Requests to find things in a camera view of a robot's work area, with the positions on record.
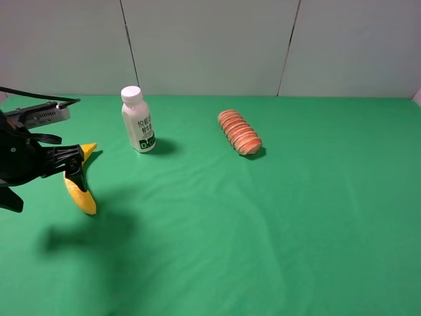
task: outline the bottle label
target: bottle label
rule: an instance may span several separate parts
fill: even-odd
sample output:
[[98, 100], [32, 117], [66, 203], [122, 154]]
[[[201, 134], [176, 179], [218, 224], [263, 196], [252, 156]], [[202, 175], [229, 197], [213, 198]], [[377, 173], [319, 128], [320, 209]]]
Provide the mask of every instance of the bottle label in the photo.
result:
[[151, 115], [149, 114], [147, 118], [143, 120], [139, 120], [137, 122], [137, 125], [142, 131], [142, 134], [143, 134], [142, 140], [149, 140], [151, 136], [153, 135]]
[[152, 137], [148, 138], [147, 140], [140, 140], [139, 145], [141, 149], [147, 149], [151, 147], [155, 143], [155, 133], [152, 132]]

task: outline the white wall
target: white wall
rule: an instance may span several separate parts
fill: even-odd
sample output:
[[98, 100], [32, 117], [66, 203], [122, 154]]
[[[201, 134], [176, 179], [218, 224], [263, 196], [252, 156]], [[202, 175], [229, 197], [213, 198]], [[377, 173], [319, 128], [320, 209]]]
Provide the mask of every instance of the white wall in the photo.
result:
[[302, 0], [280, 95], [413, 97], [421, 0]]
[[[299, 0], [122, 0], [146, 94], [276, 95]], [[413, 97], [421, 0], [302, 0], [280, 95]], [[137, 84], [119, 0], [0, 0], [0, 86]]]
[[414, 96], [414, 99], [416, 104], [418, 104], [419, 106], [421, 106], [421, 88], [418, 90], [418, 92], [416, 93], [416, 95]]
[[2, 102], [6, 100], [6, 98], [7, 94], [5, 94], [4, 92], [0, 92], [0, 104], [2, 104]]
[[136, 84], [118, 0], [0, 0], [0, 86], [119, 94]]
[[148, 94], [276, 95], [298, 0], [123, 0]]

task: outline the wall seam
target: wall seam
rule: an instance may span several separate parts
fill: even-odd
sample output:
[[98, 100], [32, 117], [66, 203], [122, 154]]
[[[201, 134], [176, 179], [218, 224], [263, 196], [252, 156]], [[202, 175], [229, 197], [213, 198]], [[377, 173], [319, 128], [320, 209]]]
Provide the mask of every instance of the wall seam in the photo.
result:
[[292, 37], [294, 35], [294, 31], [295, 31], [295, 25], [297, 23], [297, 18], [298, 18], [298, 12], [300, 10], [300, 6], [301, 6], [301, 0], [298, 1], [298, 5], [297, 5], [297, 12], [295, 12], [295, 19], [294, 19], [294, 23], [292, 25], [292, 29], [291, 29], [291, 35], [289, 37], [289, 42], [288, 42], [288, 48], [287, 48], [287, 53], [285, 55], [285, 60], [284, 60], [284, 67], [282, 68], [282, 74], [281, 74], [281, 80], [279, 82], [279, 86], [278, 86], [278, 92], [276, 94], [277, 97], [279, 97], [279, 93], [281, 91], [281, 85], [282, 85], [282, 80], [284, 79], [284, 74], [285, 74], [285, 68], [287, 66], [287, 60], [288, 60], [288, 55], [289, 55], [289, 49], [291, 48], [291, 42], [292, 42]]
[[121, 13], [123, 14], [124, 28], [126, 29], [127, 42], [128, 42], [128, 44], [129, 44], [129, 48], [130, 48], [130, 55], [132, 56], [132, 62], [133, 62], [133, 68], [134, 68], [134, 74], [135, 74], [135, 76], [136, 76], [136, 82], [137, 82], [137, 85], [139, 86], [139, 77], [137, 76], [136, 62], [135, 62], [135, 60], [134, 60], [133, 48], [132, 48], [132, 42], [130, 41], [130, 34], [129, 34], [129, 28], [128, 28], [128, 26], [127, 26], [126, 15], [124, 14], [123, 2], [122, 2], [122, 0], [119, 0], [119, 1], [120, 1], [120, 6], [121, 6]]

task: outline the toy bread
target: toy bread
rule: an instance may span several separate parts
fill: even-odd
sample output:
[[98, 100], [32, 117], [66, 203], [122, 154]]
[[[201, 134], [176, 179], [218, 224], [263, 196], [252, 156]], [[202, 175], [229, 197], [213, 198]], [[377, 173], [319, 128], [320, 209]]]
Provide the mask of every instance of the toy bread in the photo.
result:
[[218, 122], [228, 141], [240, 155], [256, 153], [262, 147], [262, 140], [237, 111], [221, 112]]

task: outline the table surface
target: table surface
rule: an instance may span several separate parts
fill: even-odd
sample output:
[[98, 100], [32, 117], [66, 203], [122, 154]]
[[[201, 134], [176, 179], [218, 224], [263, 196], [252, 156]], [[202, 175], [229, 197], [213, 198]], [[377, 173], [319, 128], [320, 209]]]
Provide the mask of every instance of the table surface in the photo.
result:
[[[121, 101], [85, 96], [37, 132], [97, 142], [88, 217], [61, 175], [0, 212], [0, 312], [60, 316], [421, 314], [421, 109], [405, 99], [146, 97], [136, 153]], [[34, 104], [9, 98], [3, 110]], [[263, 140], [239, 156], [218, 123]]]

